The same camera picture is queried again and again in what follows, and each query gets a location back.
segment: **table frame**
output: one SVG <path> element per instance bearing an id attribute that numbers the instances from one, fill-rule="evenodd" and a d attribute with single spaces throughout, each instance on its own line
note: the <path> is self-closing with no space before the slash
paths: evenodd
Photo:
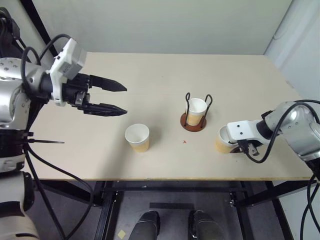
<path id="1" fill-rule="evenodd" d="M 41 180 L 44 189 L 71 198 L 82 203 L 88 203 L 90 193 L 67 181 Z M 115 235 L 121 201 L 124 192 L 171 192 L 171 193 L 229 193 L 230 205 L 236 208 L 239 225 L 244 240 L 254 240 L 247 208 L 272 201 L 275 213 L 286 240 L 293 240 L 289 224 L 284 214 L 280 196 L 292 194 L 308 185 L 307 180 L 290 180 L 274 186 L 271 181 L 265 181 L 266 190 L 254 194 L 249 181 L 232 181 L 235 187 L 115 187 L 114 181 L 97 181 L 94 187 L 95 207 L 101 208 L 101 214 L 94 240 L 111 240 Z"/>

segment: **gray floor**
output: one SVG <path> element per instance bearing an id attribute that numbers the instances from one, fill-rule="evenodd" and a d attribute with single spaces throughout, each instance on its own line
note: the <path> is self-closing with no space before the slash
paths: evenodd
<path id="1" fill-rule="evenodd" d="M 115 183 L 121 187 L 128 183 Z M 157 187 L 157 186 L 184 186 L 184 187 L 228 187 L 234 182 L 190 182 L 190 181 L 163 181 L 163 182 L 131 182 L 130 187 Z M 262 182 L 253 182 L 255 192 L 263 191 Z M 69 232 L 81 217 L 86 205 L 56 193 L 47 192 L 61 225 L 65 232 Z M 35 193 L 35 203 L 27 212 L 34 221 L 41 239 L 58 240 L 58 232 L 48 214 L 39 192 Z M 195 193 L 195 192 L 126 192 L 124 194 L 114 240 L 120 240 L 117 234 L 122 230 L 126 233 L 123 240 L 129 239 L 135 223 L 140 216 L 149 211 L 149 203 L 187 203 L 194 204 L 195 209 L 209 213 L 224 231 L 226 240 L 241 240 L 242 234 L 235 208 L 230 207 L 228 193 Z M 186 240 L 188 209 L 155 209 L 159 212 L 161 228 L 158 240 Z M 101 209 L 93 207 L 89 216 L 80 229 L 71 238 L 72 240 L 94 239 Z M 284 237 L 271 202 L 263 203 L 248 209 L 251 227 L 257 240 L 283 240 Z"/>

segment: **white wall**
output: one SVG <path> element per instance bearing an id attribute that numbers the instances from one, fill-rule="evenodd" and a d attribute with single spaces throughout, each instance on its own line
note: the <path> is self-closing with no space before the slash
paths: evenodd
<path id="1" fill-rule="evenodd" d="M 294 0 L 266 51 L 266 55 L 303 98 L 320 100 L 320 0 Z M 294 239 L 307 205 L 306 190 L 284 196 L 280 202 Z M 320 192 L 313 200 L 320 221 Z M 304 239 L 319 240 L 319 233 L 308 213 Z"/>
<path id="2" fill-rule="evenodd" d="M 51 37 L 89 52 L 263 54 L 291 0 L 33 2 Z"/>
<path id="3" fill-rule="evenodd" d="M 15 20 L 20 28 L 20 37 L 26 46 L 33 47 L 37 53 L 40 54 L 42 49 L 46 46 L 37 29 L 30 20 L 24 7 L 19 0 L 2 0 L 1 7 L 5 7 L 11 17 Z M 29 54 L 30 59 L 34 60 L 32 53 Z M 42 60 L 43 64 L 50 66 L 53 63 L 53 57 L 50 53 L 46 54 Z"/>

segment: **paper cup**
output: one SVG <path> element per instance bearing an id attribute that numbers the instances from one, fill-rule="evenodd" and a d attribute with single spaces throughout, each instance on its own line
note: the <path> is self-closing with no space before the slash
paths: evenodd
<path id="1" fill-rule="evenodd" d="M 149 148 L 149 128 L 144 124 L 133 124 L 124 133 L 125 139 L 137 153 L 143 153 Z"/>
<path id="2" fill-rule="evenodd" d="M 185 112 L 187 113 L 188 104 L 185 103 Z M 200 98 L 191 98 L 189 100 L 189 114 L 186 123 L 190 126 L 197 126 L 202 116 L 207 110 L 207 103 Z"/>
<path id="3" fill-rule="evenodd" d="M 221 127 L 218 132 L 218 137 L 215 140 L 215 148 L 218 150 L 218 152 L 228 154 L 237 146 L 237 143 L 229 143 L 227 127 Z"/>

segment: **white tabletop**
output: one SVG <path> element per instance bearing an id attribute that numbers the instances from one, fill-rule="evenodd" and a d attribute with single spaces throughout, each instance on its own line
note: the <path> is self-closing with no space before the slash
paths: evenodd
<path id="1" fill-rule="evenodd" d="M 214 147 L 221 126 L 261 119 L 262 113 L 281 102 L 300 99 L 265 56 L 90 52 L 82 72 L 125 85 L 127 92 L 94 87 L 90 102 L 117 105 L 128 113 L 86 115 L 51 102 L 31 129 L 36 139 L 64 141 L 31 147 L 82 179 L 293 180 L 311 175 L 282 137 L 277 137 L 262 164 L 243 153 L 222 154 Z M 196 98 L 213 96 L 207 125 L 200 132 L 180 125 L 187 92 Z M 145 153 L 133 152 L 125 140 L 125 129 L 135 123 L 150 129 L 150 148 Z M 265 148 L 259 149 L 263 155 Z M 36 159 L 33 162 L 41 179 L 69 179 Z"/>

